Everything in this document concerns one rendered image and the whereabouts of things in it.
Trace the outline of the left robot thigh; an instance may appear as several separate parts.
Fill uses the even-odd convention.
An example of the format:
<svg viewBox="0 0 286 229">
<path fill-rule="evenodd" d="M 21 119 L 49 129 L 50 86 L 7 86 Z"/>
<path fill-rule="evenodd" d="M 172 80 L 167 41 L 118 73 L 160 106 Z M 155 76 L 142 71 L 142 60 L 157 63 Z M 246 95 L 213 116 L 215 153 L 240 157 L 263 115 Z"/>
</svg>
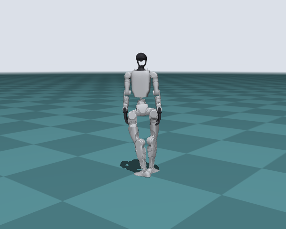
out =
<svg viewBox="0 0 286 229">
<path fill-rule="evenodd" d="M 141 140 L 142 146 L 144 147 L 145 140 L 139 138 L 139 131 L 138 131 L 138 127 L 137 127 L 137 111 L 136 110 L 132 110 L 128 113 L 128 122 L 129 122 L 128 130 L 129 130 L 130 136 L 131 136 L 134 144 L 137 140 Z"/>
</svg>

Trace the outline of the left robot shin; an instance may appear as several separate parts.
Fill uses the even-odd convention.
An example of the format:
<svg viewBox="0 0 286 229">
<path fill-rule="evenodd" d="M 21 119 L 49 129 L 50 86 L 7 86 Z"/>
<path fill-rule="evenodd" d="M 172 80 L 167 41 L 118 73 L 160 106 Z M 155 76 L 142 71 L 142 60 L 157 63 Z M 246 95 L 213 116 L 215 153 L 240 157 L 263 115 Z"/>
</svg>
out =
<svg viewBox="0 0 286 229">
<path fill-rule="evenodd" d="M 142 146 L 142 141 L 141 140 L 137 140 L 135 142 L 135 151 L 136 151 L 136 155 L 137 158 L 139 160 L 142 172 L 146 172 L 147 168 L 146 168 L 146 149 L 145 147 Z"/>
</svg>

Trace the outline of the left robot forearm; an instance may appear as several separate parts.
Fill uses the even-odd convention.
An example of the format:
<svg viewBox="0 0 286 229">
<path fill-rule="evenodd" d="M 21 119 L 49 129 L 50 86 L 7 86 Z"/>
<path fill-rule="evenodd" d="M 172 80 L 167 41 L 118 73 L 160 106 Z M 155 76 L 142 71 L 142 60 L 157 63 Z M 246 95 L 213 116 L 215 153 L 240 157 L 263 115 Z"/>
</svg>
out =
<svg viewBox="0 0 286 229">
<path fill-rule="evenodd" d="M 129 97 L 124 96 L 125 90 L 123 92 L 123 108 L 126 107 L 126 110 L 128 111 L 128 106 L 129 106 Z"/>
</svg>

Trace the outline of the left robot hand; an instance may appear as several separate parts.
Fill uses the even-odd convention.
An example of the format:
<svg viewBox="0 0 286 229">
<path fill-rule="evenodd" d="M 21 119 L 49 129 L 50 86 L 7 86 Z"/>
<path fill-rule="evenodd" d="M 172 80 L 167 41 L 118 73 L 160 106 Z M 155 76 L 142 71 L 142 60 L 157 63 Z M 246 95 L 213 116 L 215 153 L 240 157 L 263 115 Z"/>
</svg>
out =
<svg viewBox="0 0 286 229">
<path fill-rule="evenodd" d="M 125 119 L 125 122 L 127 123 L 127 124 L 129 124 L 129 122 L 128 122 L 128 117 L 127 117 L 127 110 L 126 110 L 126 107 L 124 107 L 123 108 L 123 113 L 124 113 L 124 119 Z"/>
</svg>

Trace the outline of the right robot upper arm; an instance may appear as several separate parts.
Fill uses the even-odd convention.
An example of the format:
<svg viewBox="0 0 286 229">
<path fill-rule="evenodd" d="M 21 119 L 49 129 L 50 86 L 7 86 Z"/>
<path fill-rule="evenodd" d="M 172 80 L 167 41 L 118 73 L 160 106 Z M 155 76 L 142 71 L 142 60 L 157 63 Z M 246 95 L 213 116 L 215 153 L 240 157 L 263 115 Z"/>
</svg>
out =
<svg viewBox="0 0 286 229">
<path fill-rule="evenodd" d="M 159 81 L 158 81 L 158 74 L 156 72 L 150 72 L 150 77 L 153 79 L 153 95 L 157 96 L 159 95 Z"/>
</svg>

